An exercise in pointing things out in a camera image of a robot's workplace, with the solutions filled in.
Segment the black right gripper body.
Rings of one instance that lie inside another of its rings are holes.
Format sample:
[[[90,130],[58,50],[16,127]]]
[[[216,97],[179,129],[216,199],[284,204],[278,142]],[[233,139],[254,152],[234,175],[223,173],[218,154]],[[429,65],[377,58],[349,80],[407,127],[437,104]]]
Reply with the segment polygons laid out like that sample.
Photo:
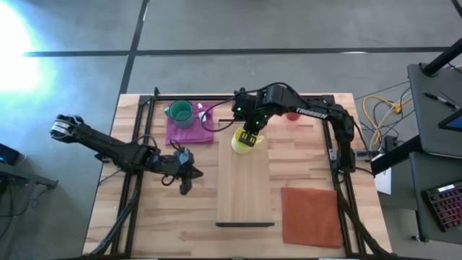
[[[258,134],[267,124],[269,116],[263,109],[264,91],[246,91],[244,88],[234,91],[232,112],[235,119],[244,121],[244,129]]]

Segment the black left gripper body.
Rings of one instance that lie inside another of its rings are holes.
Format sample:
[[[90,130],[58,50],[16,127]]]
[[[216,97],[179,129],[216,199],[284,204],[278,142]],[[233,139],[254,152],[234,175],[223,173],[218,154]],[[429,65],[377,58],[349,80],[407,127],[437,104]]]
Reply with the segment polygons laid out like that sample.
[[[175,178],[195,178],[193,153],[187,148],[176,150],[173,155],[161,155],[161,150],[154,148],[150,155],[150,171],[174,176]]]

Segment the yellow mug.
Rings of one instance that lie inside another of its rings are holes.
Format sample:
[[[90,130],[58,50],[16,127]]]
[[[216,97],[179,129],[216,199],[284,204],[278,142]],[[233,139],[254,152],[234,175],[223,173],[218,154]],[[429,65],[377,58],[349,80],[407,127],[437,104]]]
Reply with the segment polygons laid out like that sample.
[[[241,155],[248,154],[251,152],[258,144],[260,144],[264,140],[263,135],[259,135],[256,137],[256,143],[253,147],[250,147],[246,144],[243,144],[242,142],[239,141],[240,135],[244,132],[243,127],[239,127],[235,130],[235,133],[233,134],[232,141],[231,141],[231,146],[232,149]]]

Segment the wooden shelf with black legs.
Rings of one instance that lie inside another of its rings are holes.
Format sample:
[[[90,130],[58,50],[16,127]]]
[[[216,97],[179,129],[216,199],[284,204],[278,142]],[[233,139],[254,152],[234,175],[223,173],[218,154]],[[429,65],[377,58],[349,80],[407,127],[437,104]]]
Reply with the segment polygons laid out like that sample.
[[[220,228],[267,228],[274,225],[269,177],[269,147],[264,133],[242,154],[234,150],[243,130],[239,122],[217,134],[219,163],[217,218]]]

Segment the purple folded cloth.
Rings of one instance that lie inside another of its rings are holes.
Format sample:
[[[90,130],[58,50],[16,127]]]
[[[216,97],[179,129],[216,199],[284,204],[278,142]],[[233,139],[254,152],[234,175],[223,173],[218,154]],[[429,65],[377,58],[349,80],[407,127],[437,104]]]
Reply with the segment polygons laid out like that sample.
[[[175,121],[167,116],[166,144],[169,144],[171,140],[178,141],[181,144],[205,144],[214,140],[214,134],[203,129],[200,119],[202,113],[209,109],[213,103],[190,101],[190,104],[193,109],[193,123],[188,128],[182,129],[178,127]]]

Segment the green enamel mug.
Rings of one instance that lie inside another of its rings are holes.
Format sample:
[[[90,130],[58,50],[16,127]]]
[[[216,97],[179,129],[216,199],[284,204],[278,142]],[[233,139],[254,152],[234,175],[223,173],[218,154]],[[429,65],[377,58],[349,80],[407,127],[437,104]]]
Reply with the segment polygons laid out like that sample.
[[[191,127],[194,122],[193,106],[187,100],[176,100],[171,103],[165,108],[165,115],[181,129]]]

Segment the orange folded cloth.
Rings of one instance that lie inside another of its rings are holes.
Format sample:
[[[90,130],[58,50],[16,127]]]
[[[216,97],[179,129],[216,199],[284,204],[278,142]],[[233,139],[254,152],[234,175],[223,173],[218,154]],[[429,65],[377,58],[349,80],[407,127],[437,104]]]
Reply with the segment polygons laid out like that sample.
[[[282,188],[282,240],[304,246],[341,248],[336,192]]]

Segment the white paper sheet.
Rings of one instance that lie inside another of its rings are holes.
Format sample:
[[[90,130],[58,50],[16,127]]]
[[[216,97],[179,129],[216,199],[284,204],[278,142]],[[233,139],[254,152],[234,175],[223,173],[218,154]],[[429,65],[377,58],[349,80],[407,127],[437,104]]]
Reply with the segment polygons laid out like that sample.
[[[388,168],[374,177],[375,187],[382,194],[391,195],[391,168]]]

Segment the black beam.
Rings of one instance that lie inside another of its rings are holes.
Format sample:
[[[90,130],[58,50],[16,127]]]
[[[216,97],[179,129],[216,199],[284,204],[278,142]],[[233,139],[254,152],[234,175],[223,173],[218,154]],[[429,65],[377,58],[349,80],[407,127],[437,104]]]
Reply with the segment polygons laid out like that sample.
[[[377,174],[382,173],[383,171],[389,168],[392,168],[394,165],[397,165],[403,162],[404,160],[407,160],[411,152],[421,151],[421,139],[419,135],[416,135],[415,137],[406,141],[399,147],[373,160],[370,163],[372,174],[376,176]]]

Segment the dark grey stand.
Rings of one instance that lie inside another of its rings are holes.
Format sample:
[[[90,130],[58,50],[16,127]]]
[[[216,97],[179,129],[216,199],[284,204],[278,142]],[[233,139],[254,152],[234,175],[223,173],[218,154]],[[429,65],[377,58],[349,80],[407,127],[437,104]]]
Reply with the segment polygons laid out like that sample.
[[[58,181],[22,169],[27,157],[17,150],[0,143],[0,201],[3,190],[11,191],[10,210],[1,218],[19,217],[26,213],[30,202],[42,194],[54,190]]]

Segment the grey low table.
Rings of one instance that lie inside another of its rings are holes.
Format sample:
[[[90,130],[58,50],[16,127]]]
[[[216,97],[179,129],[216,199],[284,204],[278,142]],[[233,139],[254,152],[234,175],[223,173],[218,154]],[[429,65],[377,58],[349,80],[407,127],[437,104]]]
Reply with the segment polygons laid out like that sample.
[[[462,181],[462,160],[413,152],[409,155],[417,203],[418,241],[440,241],[462,245],[462,228],[442,232],[421,192]]]

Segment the grey side table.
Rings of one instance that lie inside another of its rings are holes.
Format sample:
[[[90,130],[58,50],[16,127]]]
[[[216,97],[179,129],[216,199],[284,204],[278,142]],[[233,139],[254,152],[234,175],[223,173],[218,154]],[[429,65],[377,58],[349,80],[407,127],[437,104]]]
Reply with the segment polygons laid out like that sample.
[[[438,126],[455,111],[424,94],[428,92],[462,108],[462,73],[441,69],[436,76],[428,77],[417,64],[407,66],[407,72],[422,149],[431,155],[462,158],[462,131]]]

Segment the black pen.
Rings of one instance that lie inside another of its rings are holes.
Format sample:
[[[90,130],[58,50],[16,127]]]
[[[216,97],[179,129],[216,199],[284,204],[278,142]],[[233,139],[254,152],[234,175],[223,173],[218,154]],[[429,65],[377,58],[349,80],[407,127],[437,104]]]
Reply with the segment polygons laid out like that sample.
[[[441,97],[439,97],[437,95],[434,95],[434,94],[432,94],[430,92],[427,92],[427,91],[424,91],[423,93],[424,93],[424,95],[426,97],[428,97],[428,98],[430,98],[432,100],[436,100],[436,101],[438,101],[438,102],[440,102],[440,103],[442,103],[442,104],[444,104],[444,105],[446,105],[446,106],[448,106],[448,107],[450,107],[452,109],[459,109],[459,107],[455,103],[452,103],[452,102],[450,102],[448,100],[445,100],[445,99],[443,99],[443,98],[441,98]]]

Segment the black pole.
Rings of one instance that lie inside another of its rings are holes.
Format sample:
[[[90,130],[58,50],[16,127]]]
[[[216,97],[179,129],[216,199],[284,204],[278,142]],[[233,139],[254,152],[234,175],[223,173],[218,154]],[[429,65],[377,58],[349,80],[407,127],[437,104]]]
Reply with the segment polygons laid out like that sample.
[[[462,38],[457,40],[451,47],[446,51],[443,51],[437,58],[431,61],[429,64],[420,64],[421,72],[428,76],[433,77],[438,73],[444,65],[451,62],[454,58],[462,53]]]

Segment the keyboard with coloured keys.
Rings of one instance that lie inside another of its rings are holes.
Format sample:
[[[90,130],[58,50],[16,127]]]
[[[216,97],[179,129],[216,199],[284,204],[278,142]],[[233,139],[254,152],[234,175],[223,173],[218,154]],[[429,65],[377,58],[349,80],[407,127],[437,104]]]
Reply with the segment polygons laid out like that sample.
[[[422,191],[421,195],[442,232],[462,228],[462,181]]]

